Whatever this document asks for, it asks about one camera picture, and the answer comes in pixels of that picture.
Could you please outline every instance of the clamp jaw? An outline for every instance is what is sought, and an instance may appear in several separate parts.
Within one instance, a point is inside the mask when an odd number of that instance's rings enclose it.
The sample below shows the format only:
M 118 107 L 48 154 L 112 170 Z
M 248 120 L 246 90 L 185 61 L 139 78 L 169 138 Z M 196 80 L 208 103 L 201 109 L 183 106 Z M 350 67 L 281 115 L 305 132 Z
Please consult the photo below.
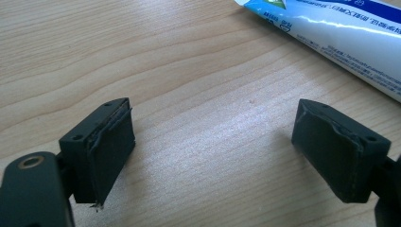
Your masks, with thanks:
M 401 157 L 387 157 L 391 142 L 343 113 L 301 99 L 292 144 L 343 202 L 380 198 L 376 225 L 401 226 Z
M 101 105 L 59 143 L 58 155 L 30 153 L 7 166 L 0 226 L 75 226 L 71 195 L 102 206 L 135 146 L 129 99 Z

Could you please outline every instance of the screw hole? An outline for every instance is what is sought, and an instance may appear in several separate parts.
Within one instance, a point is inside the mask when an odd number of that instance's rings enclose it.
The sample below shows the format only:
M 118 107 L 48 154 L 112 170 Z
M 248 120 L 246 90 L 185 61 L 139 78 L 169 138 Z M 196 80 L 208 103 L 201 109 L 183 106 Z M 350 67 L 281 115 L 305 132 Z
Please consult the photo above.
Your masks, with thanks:
M 372 142 L 377 141 L 377 139 L 374 138 L 373 136 L 366 136 L 366 139 L 369 140 L 369 141 L 372 141 Z
M 80 140 L 80 139 L 82 139 L 82 138 L 83 138 L 83 135 L 74 135 L 74 136 L 72 137 L 73 140 Z
M 18 164 L 18 167 L 21 169 L 32 168 L 34 166 L 38 166 L 43 161 L 43 156 L 31 156 L 21 161 L 21 163 Z

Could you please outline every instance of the tube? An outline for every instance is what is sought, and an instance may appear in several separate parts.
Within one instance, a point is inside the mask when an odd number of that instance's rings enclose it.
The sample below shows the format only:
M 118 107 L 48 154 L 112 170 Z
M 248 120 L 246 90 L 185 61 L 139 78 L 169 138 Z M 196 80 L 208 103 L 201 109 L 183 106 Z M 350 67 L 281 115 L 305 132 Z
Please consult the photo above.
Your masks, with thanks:
M 369 0 L 235 0 L 401 102 L 401 9 Z

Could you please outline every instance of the table surface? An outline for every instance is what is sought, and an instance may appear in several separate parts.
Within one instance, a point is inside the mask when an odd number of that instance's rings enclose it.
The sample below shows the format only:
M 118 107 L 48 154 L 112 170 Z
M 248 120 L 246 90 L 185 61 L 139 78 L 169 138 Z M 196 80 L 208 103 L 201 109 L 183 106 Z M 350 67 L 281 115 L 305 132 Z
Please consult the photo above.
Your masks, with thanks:
M 70 200 L 78 227 L 375 226 L 376 195 L 342 203 L 290 136 L 313 99 L 396 159 L 401 104 L 234 1 L 2 1 L 0 27 L 0 176 L 131 100 L 137 146 L 102 211 Z

